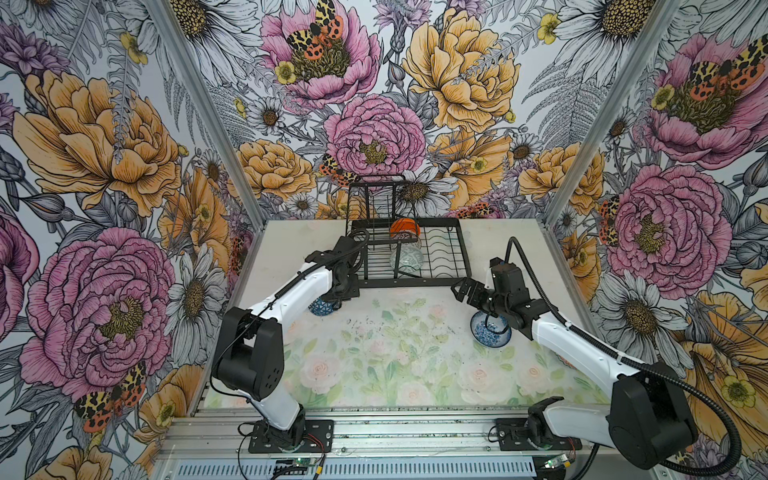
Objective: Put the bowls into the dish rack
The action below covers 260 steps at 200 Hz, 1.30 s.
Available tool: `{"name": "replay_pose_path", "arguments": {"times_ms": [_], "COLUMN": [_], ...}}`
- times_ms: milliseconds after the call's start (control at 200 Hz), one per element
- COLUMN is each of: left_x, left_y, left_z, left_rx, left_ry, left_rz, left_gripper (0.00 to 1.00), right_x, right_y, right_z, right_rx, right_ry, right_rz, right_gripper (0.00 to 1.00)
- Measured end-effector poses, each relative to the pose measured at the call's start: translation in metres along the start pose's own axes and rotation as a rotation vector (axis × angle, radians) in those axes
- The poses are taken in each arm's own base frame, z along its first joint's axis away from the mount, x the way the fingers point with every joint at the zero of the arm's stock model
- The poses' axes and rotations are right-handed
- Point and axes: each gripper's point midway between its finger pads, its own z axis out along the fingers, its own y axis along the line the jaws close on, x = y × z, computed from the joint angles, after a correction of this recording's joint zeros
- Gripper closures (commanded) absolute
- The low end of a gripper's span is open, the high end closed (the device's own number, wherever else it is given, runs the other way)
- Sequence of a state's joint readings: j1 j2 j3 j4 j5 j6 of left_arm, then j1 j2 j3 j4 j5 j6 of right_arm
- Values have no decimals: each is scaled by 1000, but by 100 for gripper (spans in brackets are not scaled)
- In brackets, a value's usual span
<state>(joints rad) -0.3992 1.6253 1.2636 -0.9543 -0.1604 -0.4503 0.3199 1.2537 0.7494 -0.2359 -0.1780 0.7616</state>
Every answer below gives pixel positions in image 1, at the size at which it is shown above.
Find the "orange plastic bowl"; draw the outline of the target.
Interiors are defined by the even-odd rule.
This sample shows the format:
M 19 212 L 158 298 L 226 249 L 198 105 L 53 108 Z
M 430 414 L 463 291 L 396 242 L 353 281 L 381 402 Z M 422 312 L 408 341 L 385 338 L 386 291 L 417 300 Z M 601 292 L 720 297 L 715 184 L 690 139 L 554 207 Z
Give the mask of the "orange plastic bowl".
M 413 218 L 398 218 L 389 227 L 392 239 L 409 239 L 420 236 L 421 227 Z

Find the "green patterned ceramic bowl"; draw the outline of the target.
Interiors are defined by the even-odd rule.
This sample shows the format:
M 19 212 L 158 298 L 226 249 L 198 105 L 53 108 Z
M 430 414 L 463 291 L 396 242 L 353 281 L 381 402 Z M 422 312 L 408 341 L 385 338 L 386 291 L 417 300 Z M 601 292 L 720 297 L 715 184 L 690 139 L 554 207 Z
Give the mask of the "green patterned ceramic bowl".
M 390 255 L 390 266 L 402 274 L 419 275 L 424 262 L 422 250 L 398 250 Z

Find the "white bowl dark radial pattern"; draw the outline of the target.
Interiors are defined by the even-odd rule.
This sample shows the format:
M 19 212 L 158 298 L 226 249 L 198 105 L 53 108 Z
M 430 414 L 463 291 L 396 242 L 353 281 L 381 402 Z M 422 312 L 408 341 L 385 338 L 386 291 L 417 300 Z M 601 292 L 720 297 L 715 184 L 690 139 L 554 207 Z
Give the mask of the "white bowl dark radial pattern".
M 402 232 L 400 235 L 392 236 L 390 240 L 392 241 L 392 251 L 421 249 L 421 239 L 408 232 Z

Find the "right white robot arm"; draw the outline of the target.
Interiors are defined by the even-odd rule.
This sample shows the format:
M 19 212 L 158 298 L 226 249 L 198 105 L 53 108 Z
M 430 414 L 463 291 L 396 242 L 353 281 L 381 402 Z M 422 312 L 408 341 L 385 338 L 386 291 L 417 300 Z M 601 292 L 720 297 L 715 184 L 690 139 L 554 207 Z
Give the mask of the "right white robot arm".
M 610 400 L 603 407 L 547 400 L 537 425 L 556 437 L 578 437 L 616 449 L 648 470 L 692 445 L 698 430 L 671 369 L 616 351 L 575 323 L 559 318 L 543 298 L 531 297 L 522 270 L 493 258 L 485 281 L 472 280 L 467 302 L 545 347 L 590 379 Z

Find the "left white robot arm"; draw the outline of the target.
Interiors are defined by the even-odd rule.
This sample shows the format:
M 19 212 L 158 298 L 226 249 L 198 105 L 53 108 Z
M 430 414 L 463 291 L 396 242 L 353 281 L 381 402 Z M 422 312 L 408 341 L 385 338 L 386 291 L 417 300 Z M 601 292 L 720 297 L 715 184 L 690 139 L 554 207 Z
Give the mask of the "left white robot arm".
M 306 411 L 283 382 L 283 333 L 306 311 L 327 316 L 360 296 L 357 271 L 366 254 L 364 230 L 314 251 L 302 268 L 273 295 L 248 308 L 233 307 L 224 316 L 211 376 L 245 399 L 262 419 L 253 424 L 250 450 L 293 452 L 313 441 L 326 448 L 321 434 L 331 421 L 307 421 Z

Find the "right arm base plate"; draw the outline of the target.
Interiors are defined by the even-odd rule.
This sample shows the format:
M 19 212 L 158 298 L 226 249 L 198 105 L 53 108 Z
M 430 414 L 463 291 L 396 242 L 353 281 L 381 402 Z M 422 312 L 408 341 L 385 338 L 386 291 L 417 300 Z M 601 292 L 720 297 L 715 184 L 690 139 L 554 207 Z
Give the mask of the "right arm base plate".
M 555 436 L 536 420 L 521 417 L 497 418 L 486 438 L 496 443 L 501 451 L 578 451 L 583 448 L 579 439 Z

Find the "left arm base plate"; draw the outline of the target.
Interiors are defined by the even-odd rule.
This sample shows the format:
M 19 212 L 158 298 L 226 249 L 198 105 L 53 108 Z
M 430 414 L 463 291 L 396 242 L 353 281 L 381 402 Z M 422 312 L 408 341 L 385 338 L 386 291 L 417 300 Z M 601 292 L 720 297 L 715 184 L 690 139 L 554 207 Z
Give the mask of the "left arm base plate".
M 248 435 L 247 450 L 251 454 L 329 453 L 334 427 L 332 420 L 309 419 L 283 431 L 260 420 Z

